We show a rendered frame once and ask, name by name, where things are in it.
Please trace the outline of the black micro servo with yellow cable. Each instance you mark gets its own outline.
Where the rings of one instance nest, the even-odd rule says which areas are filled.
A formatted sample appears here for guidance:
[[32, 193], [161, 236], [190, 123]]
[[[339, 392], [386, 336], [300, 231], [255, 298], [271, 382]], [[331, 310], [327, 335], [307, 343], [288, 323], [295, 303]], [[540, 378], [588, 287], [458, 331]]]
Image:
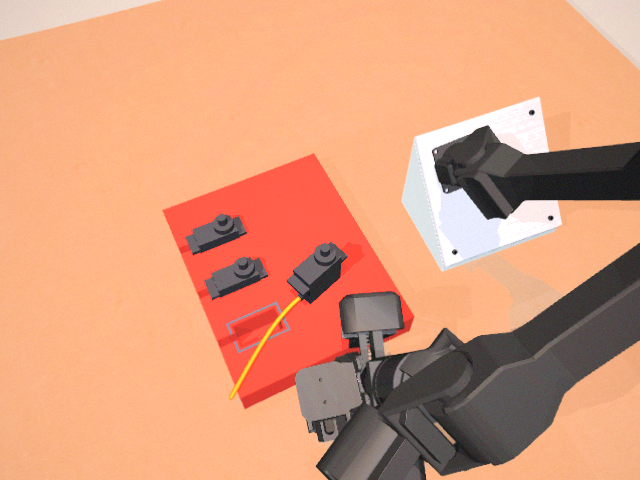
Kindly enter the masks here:
[[282, 318], [300, 300], [305, 299], [311, 305], [331, 287], [340, 278], [341, 263], [347, 258], [348, 255], [331, 241], [329, 244], [323, 243], [318, 245], [314, 252], [293, 270], [293, 275], [287, 279], [287, 283], [295, 289], [298, 295], [276, 318], [260, 341], [246, 368], [242, 371], [229, 394], [229, 400], [233, 400], [243, 379], [261, 352], [262, 347]]

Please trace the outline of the red flat rectangular plate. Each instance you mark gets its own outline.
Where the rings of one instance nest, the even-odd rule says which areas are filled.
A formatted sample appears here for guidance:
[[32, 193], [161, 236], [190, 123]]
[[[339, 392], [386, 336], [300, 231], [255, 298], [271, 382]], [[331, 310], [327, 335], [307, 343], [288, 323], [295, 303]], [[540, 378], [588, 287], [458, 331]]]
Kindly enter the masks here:
[[340, 300], [394, 291], [404, 328], [414, 315], [319, 163], [306, 156], [163, 210], [234, 385], [260, 341], [298, 293], [287, 283], [315, 248], [348, 255], [340, 278], [303, 299], [273, 330], [238, 395], [244, 410], [296, 385], [303, 368], [358, 351], [342, 338]]

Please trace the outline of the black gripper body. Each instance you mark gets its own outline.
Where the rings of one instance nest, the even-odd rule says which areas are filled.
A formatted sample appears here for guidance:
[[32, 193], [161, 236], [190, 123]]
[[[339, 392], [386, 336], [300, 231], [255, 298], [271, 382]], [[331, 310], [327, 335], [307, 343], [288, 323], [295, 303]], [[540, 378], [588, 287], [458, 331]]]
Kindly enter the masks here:
[[[404, 328], [400, 295], [394, 291], [348, 294], [340, 300], [339, 311], [343, 333], [358, 334], [363, 360], [360, 378], [370, 406], [382, 407], [376, 393], [376, 377], [382, 364], [394, 356], [385, 356], [382, 331]], [[418, 459], [404, 480], [426, 480], [424, 461]]]

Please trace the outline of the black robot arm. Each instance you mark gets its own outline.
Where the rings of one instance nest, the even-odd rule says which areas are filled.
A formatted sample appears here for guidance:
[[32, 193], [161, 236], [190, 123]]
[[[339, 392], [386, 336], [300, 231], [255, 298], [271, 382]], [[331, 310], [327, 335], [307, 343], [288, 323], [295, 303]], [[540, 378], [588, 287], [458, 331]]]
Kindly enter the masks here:
[[[486, 220], [526, 200], [640, 201], [640, 142], [524, 154], [487, 125], [432, 155], [444, 194], [463, 189]], [[639, 340], [640, 242], [514, 331], [463, 343], [444, 328], [427, 349], [390, 357], [376, 377], [382, 407], [370, 406], [358, 351], [300, 369], [308, 433], [334, 440], [316, 468], [404, 480], [418, 459], [441, 477], [507, 463], [575, 384]]]

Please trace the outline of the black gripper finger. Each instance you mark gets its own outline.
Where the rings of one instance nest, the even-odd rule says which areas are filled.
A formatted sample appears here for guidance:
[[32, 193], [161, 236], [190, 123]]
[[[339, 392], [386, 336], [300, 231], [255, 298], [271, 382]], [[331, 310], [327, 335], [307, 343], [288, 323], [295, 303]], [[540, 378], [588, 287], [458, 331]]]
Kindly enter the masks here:
[[[342, 332], [342, 338], [349, 340], [349, 343], [348, 343], [348, 347], [349, 348], [359, 347], [359, 340], [358, 340], [358, 334], [357, 333], [356, 334], [351, 334], [351, 333], [350, 334], [344, 334], [342, 328], [341, 328], [341, 332]], [[384, 331], [382, 331], [382, 336], [383, 336], [383, 339], [384, 339], [384, 338], [389, 337], [391, 335], [394, 335], [396, 333], [397, 333], [396, 329], [384, 330]]]

